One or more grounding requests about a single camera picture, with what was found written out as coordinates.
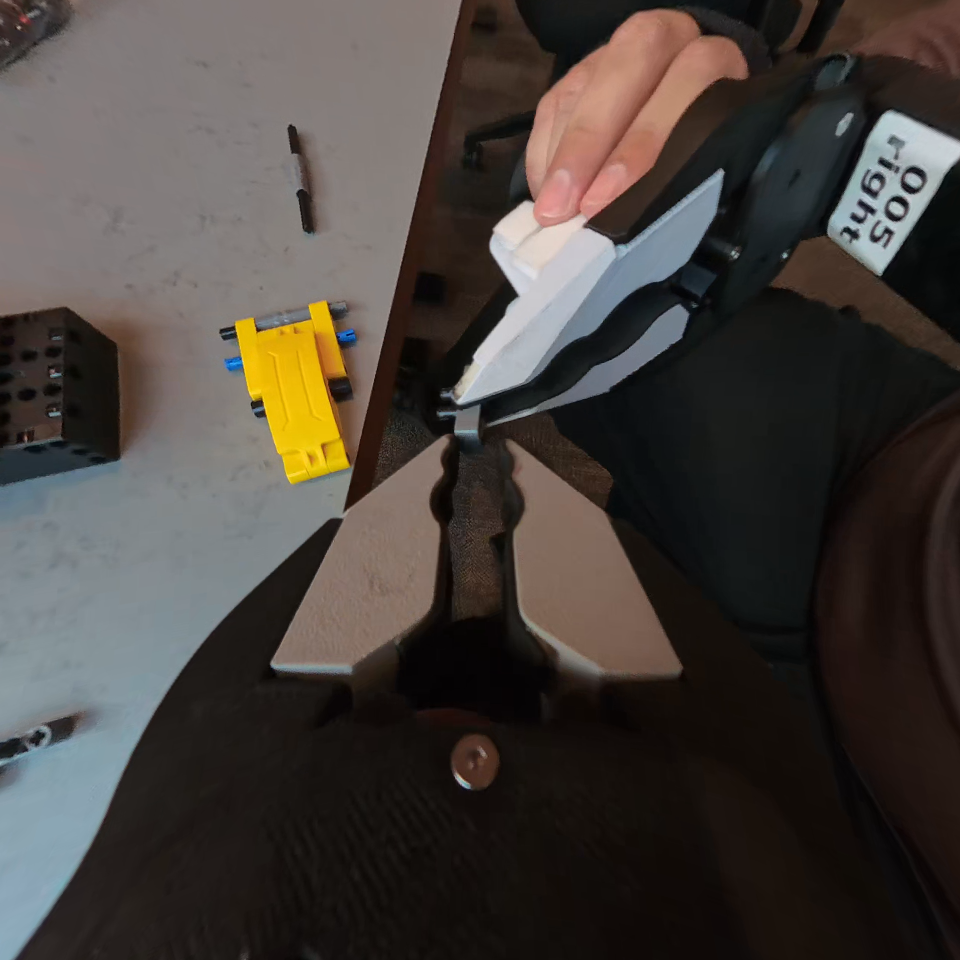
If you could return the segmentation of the yellow brick panel piece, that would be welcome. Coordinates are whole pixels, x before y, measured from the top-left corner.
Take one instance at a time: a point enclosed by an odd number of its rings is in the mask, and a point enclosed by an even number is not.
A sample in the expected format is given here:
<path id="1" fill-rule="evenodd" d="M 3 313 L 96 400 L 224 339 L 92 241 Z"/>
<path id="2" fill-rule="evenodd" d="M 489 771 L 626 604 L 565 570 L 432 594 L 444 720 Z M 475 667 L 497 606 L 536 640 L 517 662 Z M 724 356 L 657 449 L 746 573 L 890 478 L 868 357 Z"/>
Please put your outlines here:
<path id="1" fill-rule="evenodd" d="M 339 412 L 354 395 L 343 354 L 356 342 L 342 326 L 349 313 L 345 301 L 319 300 L 219 330 L 234 344 L 223 366 L 243 375 L 250 410 L 269 426 L 292 485 L 351 467 Z"/>

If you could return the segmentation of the bag of red black parts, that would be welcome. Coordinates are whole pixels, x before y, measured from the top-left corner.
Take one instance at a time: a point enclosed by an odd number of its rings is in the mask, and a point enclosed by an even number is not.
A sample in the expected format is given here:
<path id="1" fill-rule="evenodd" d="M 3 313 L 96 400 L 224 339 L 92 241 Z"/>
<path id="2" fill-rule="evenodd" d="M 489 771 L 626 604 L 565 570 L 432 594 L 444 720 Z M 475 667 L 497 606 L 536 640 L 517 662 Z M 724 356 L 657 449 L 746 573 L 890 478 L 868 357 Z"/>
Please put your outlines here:
<path id="1" fill-rule="evenodd" d="M 1 1 L 1 70 L 64 30 L 72 16 L 69 1 Z"/>

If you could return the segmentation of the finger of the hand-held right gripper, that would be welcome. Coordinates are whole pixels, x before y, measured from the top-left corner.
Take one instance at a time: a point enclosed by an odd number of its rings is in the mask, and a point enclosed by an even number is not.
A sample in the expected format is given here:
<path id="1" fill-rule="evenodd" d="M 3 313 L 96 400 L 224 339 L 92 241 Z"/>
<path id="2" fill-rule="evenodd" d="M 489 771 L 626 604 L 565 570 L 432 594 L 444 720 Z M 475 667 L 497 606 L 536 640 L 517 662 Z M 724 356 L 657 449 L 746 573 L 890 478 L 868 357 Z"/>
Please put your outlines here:
<path id="1" fill-rule="evenodd" d="M 497 224 L 489 249 L 514 297 L 471 350 L 451 387 L 456 402 L 481 405 L 531 384 L 562 348 L 596 330 L 641 289 L 670 289 L 717 215 L 717 170 L 632 239 L 616 243 L 577 217 L 536 227 L 525 201 Z"/>
<path id="2" fill-rule="evenodd" d="M 594 331 L 563 347 L 531 384 L 483 402 L 483 420 L 506 423 L 605 394 L 676 344 L 690 312 L 670 289 L 634 292 Z"/>

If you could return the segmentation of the grey desk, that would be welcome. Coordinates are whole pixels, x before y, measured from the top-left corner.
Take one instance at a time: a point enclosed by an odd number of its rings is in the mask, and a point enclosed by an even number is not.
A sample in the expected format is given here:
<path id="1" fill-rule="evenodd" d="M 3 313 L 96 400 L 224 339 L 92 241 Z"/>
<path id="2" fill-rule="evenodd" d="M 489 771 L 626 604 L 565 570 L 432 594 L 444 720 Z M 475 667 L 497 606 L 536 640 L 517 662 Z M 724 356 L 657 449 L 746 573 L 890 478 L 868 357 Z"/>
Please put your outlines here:
<path id="1" fill-rule="evenodd" d="M 215 627 L 344 507 L 290 485 L 218 331 L 349 303 L 350 455 L 389 405 L 405 253 L 463 2 L 77 2 L 2 74 L 2 313 L 67 306 L 118 346 L 122 457 L 2 490 L 2 734 L 85 725 L 2 776 L 2 958 L 97 833 Z M 311 176 L 302 230 L 287 126 Z"/>

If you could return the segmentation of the small grey pin beam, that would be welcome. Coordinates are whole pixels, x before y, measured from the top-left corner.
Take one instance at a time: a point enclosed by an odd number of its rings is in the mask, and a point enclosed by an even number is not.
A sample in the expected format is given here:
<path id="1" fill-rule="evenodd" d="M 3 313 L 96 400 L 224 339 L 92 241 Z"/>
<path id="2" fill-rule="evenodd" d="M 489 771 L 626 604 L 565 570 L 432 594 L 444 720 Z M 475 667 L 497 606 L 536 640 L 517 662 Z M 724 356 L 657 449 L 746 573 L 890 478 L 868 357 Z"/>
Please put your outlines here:
<path id="1" fill-rule="evenodd" d="M 467 454 L 483 450 L 484 420 L 479 404 L 460 405 L 452 389 L 438 393 L 435 418 L 444 429 L 449 429 L 458 448 Z"/>

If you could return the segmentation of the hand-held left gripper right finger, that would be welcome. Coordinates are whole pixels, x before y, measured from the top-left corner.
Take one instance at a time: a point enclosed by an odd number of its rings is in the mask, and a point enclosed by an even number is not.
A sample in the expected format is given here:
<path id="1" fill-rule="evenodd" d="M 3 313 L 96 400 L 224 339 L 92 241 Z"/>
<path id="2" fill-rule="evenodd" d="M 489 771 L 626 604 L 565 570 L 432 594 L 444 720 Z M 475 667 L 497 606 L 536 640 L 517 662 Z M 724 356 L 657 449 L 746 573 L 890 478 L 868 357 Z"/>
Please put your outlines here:
<path id="1" fill-rule="evenodd" d="M 678 681 L 684 667 L 606 512 L 508 439 L 505 612 L 543 697 Z"/>

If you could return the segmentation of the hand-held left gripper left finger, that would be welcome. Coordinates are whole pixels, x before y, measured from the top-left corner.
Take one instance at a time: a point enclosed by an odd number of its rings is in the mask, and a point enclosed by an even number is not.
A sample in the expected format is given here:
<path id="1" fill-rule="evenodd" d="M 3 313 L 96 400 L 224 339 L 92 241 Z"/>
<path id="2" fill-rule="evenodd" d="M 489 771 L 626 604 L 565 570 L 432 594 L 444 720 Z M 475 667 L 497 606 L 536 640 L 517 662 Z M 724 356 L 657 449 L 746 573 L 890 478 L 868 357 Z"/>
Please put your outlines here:
<path id="1" fill-rule="evenodd" d="M 270 661 L 283 677 L 389 685 L 401 642 L 434 611 L 442 522 L 432 498 L 450 480 L 443 436 L 348 508 Z"/>

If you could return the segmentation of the black grey axle rod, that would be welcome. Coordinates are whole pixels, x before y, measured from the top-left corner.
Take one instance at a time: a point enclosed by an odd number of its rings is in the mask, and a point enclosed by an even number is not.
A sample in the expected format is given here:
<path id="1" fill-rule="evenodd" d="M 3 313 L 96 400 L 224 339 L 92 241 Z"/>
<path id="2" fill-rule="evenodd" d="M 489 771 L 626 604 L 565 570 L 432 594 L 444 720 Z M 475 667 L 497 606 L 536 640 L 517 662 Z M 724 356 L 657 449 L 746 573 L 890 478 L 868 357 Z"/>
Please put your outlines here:
<path id="1" fill-rule="evenodd" d="M 294 195 L 297 201 L 299 221 L 302 231 L 307 235 L 316 234 L 314 200 L 311 188 L 311 175 L 305 148 L 298 128 L 289 124 L 286 128 L 287 141 L 291 157 L 291 171 Z"/>

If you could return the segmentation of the yellow black brick vehicle model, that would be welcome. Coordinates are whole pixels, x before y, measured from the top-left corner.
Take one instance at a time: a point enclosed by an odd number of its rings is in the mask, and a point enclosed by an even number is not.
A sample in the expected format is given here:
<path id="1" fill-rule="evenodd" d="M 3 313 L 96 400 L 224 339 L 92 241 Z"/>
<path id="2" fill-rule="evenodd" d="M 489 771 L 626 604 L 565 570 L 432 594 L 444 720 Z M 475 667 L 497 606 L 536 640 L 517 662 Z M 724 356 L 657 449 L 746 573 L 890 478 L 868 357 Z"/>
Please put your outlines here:
<path id="1" fill-rule="evenodd" d="M 115 342 L 67 307 L 1 318 L 1 485 L 117 461 Z"/>

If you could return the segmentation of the person's right hand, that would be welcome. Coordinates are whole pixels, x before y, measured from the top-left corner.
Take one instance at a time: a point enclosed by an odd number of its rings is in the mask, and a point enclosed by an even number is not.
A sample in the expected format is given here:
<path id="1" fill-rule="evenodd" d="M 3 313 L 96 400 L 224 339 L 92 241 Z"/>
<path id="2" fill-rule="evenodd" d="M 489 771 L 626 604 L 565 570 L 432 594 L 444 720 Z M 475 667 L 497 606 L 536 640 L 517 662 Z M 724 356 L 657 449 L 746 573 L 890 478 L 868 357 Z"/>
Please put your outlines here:
<path id="1" fill-rule="evenodd" d="M 738 44 L 684 11 L 640 11 L 539 100 L 525 151 L 534 219 L 591 219 L 655 164 L 710 86 L 750 75 Z"/>

